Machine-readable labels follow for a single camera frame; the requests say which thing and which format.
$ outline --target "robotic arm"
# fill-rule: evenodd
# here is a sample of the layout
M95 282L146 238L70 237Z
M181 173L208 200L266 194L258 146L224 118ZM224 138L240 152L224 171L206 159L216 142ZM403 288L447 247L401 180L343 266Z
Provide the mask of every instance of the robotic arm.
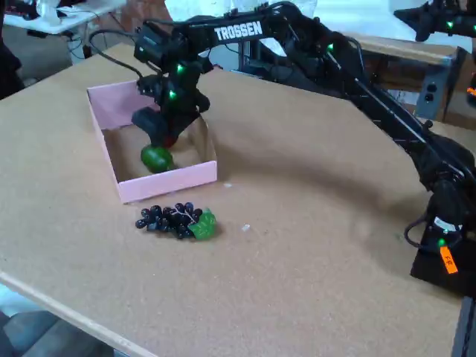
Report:
M161 110L141 109L132 119L150 136L152 145L170 146L209 108L209 100L196 86L200 75L213 66L199 53L230 42L273 37L310 80L329 80L413 160L421 183L433 196L423 217L405 231L410 244L420 251L439 253L442 245L457 249L476 230L473 155L455 141L434 134L430 121L420 122L372 84L355 40L332 32L318 18L302 15L288 1L264 4L246 13L232 10L220 18L200 16L174 23L172 33L153 22L144 22L134 55L157 71L139 79L138 90L153 97ZM424 244L408 236L420 223L426 223Z
M461 10L459 0L433 0L414 9L397 10L394 15L416 31L418 42L435 32L476 37L475 7L475 0L468 0L467 11Z

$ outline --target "orange tag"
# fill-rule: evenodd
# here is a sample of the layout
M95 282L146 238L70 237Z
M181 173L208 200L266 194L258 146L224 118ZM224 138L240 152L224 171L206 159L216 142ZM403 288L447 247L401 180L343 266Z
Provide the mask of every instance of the orange tag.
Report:
M458 273L458 268L456 267L456 264L454 264L453 256L448 247L440 247L440 254L445 263L448 274Z

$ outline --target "black cable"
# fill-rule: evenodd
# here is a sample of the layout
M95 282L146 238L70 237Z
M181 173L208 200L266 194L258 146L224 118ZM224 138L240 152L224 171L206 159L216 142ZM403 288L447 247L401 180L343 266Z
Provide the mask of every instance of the black cable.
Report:
M411 224L405 229L405 232L403 233L403 237L405 238L405 240L406 240L410 245L412 245L412 246L415 247L415 248L421 249L421 250L423 250L423 251L434 252L434 249L432 249L430 246L419 244L419 243L413 241L413 240L408 236L408 234L410 233L410 231L411 231L413 228L415 228L415 227L418 226L418 225L421 225L422 223L427 222L427 217L428 217L428 215L427 215L427 213L425 213L425 214L423 214L423 216L421 216L420 218L418 218L415 222L411 223ZM460 242L463 240L463 235L461 234L460 227L458 227L458 226L455 225L455 228L456 228L456 232L458 233L458 237L456 238L456 240L455 240L453 243L447 245L448 249L453 249L456 245L460 244Z
M142 75L142 73L141 73L138 69L132 67L131 65L128 65L127 63L121 62L121 61L118 60L118 59L112 58L111 56L109 56L109 55L103 53L99 48L97 48L97 47L94 45L94 43L92 42L93 38L94 38L95 36L101 34L101 33L115 33L115 34L117 34L117 35L127 36L127 37L129 37L129 38L131 38L131 37L136 37L137 34L136 34L136 33L125 32L125 31L121 31L121 30L108 30L108 29L104 29L104 30L96 30L96 31L94 31L93 33L90 33L88 40L89 40L89 44L91 45L91 47L93 47L93 49L96 50L97 54L99 54L100 56L106 58L107 60L109 60L109 61L115 63L116 65L120 65L120 66L122 66L122 67L124 67L124 68L129 69L130 71L135 72L135 73L139 76L140 79L144 78L144 76Z
M62 11L63 13L92 13L93 15L96 16L97 20L99 21L99 23L101 23L101 18L100 16L95 13L94 11L91 11L91 10L74 10L74 11L69 11L69 10L63 10L61 9L60 11ZM105 48L107 48L107 41L106 41L106 35L103 34L103 40L104 40L104 46Z
M69 54L71 54L72 56L75 56L76 58L78 58L79 60L85 60L86 58L82 58L82 57L79 57L77 56L73 51L77 50L79 47L83 46L83 39L80 38L80 44L78 46L76 46L75 48L69 48L68 49L68 52Z
M422 223L426 222L426 213L423 214L423 216L421 216L420 218L418 218L415 222L411 223L407 228L405 228L405 232L403 232L403 237L405 238L405 240L410 243L410 245L412 245L413 247L415 248L418 248L418 249L422 249L424 251L426 250L429 250L428 247L424 246L424 245L421 245L417 242L414 242L413 240L411 240L411 238L408 236L408 234L410 233L410 231L412 229L414 229L416 226L418 225L421 225Z
M353 43L357 47L358 56L360 57L360 65L362 67L362 71L365 73L365 63L364 63L364 50L359 41L354 39L353 37L346 36L349 42Z

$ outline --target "metal frame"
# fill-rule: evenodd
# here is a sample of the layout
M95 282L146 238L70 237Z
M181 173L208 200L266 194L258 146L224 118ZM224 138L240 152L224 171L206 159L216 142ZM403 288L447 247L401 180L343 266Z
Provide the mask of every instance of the metal frame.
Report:
M461 304L460 319L454 336L451 357L476 356L476 301L465 297Z

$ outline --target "green leaf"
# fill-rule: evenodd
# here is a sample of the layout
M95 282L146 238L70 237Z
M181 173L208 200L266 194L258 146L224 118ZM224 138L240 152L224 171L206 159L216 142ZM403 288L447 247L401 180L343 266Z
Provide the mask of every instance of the green leaf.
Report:
M215 227L216 218L211 212L204 212L198 223L188 226L197 240L210 239L215 234Z

